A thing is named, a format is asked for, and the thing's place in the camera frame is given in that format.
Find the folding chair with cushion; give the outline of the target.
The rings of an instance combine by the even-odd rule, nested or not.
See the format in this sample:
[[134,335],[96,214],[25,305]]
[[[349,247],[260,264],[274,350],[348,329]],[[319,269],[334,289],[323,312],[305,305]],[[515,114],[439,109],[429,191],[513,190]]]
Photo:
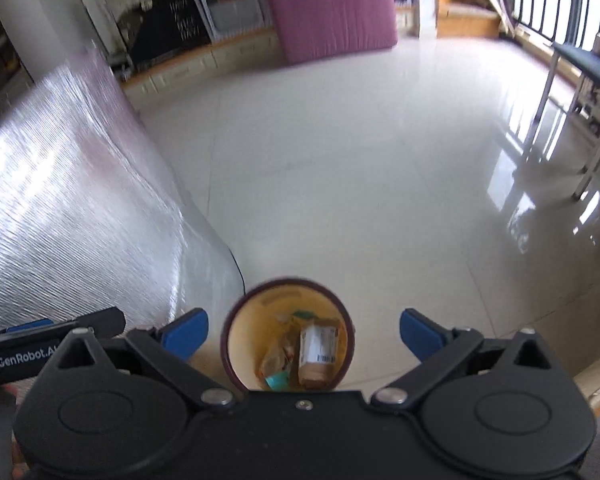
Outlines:
[[[574,200],[580,200],[591,184],[596,171],[600,168],[600,52],[584,50],[573,44],[560,44],[559,42],[553,42],[552,48],[553,54],[550,57],[550,65],[548,66],[541,99],[531,119],[524,147],[530,148],[535,140],[548,103],[557,106],[564,114],[564,118],[575,122],[584,134],[593,136],[593,133],[586,126],[590,122],[595,122],[598,129],[594,148],[582,168],[582,177],[572,193]],[[580,72],[577,89],[573,93],[568,108],[561,107],[559,102],[550,95],[558,65],[562,61],[570,64]]]

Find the brown cardboard box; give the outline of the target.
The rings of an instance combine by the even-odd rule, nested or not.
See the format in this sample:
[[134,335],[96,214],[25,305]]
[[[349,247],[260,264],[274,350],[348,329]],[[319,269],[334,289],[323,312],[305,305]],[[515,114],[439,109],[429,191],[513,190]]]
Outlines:
[[335,376],[340,323],[336,318],[314,318],[302,327],[298,382],[302,388],[324,390]]

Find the pink upright mattress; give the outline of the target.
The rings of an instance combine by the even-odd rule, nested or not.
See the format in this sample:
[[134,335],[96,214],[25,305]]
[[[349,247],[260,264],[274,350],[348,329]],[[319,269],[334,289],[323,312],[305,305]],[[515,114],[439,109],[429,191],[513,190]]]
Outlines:
[[394,0],[268,0],[279,44],[292,65],[393,48]]

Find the wooden staircase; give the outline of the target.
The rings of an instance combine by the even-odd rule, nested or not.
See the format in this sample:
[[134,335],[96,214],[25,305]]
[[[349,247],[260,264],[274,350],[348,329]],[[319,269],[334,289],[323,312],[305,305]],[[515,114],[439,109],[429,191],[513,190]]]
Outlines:
[[[419,0],[394,0],[394,3],[398,32],[418,37]],[[437,4],[438,38],[498,38],[501,19],[494,11],[457,0],[438,0]]]

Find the teal torn wrapper piece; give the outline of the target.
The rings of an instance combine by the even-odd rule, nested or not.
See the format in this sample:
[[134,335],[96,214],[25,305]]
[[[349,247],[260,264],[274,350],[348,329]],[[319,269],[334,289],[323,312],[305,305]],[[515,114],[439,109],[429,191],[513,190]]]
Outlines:
[[290,388],[290,377],[286,370],[266,376],[264,382],[271,391],[283,392]]

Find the yellow wastebasket dark rim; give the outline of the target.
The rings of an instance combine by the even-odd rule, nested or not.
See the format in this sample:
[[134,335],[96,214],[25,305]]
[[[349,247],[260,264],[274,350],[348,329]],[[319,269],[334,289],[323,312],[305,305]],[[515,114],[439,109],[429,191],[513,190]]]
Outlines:
[[[302,388],[298,382],[302,327],[314,318],[340,323],[335,376],[324,390]],[[328,391],[346,376],[355,349],[355,329],[340,299],[323,285],[305,278],[276,278],[247,292],[224,321],[220,351],[225,373],[242,390],[271,391],[264,378],[282,370],[290,377],[288,391]]]

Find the black chalkboard sign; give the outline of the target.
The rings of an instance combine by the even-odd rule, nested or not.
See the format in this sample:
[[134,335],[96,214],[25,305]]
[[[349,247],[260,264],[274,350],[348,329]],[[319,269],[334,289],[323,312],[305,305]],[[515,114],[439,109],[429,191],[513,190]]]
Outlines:
[[195,0],[145,0],[125,11],[117,25],[137,70],[211,44]]

